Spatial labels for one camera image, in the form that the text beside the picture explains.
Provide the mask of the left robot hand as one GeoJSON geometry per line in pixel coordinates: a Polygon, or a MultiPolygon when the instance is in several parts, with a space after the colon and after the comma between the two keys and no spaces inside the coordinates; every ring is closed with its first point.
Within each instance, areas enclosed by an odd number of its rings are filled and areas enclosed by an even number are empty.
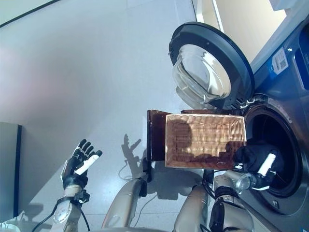
{"type": "Polygon", "coordinates": [[[65,161],[60,178],[63,189],[78,186],[84,189],[87,185],[87,170],[102,155],[101,150],[94,151],[94,147],[86,139],[82,139],[74,149],[72,156],[65,161]]]}

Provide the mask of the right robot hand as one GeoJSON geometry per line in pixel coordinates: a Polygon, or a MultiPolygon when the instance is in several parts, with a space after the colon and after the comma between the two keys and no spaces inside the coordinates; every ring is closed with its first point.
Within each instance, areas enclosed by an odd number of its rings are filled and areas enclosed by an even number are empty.
{"type": "Polygon", "coordinates": [[[271,150],[258,171],[252,174],[252,186],[251,189],[257,191],[263,191],[270,188],[271,183],[273,182],[277,171],[272,169],[272,165],[276,160],[277,151],[271,150]]]}

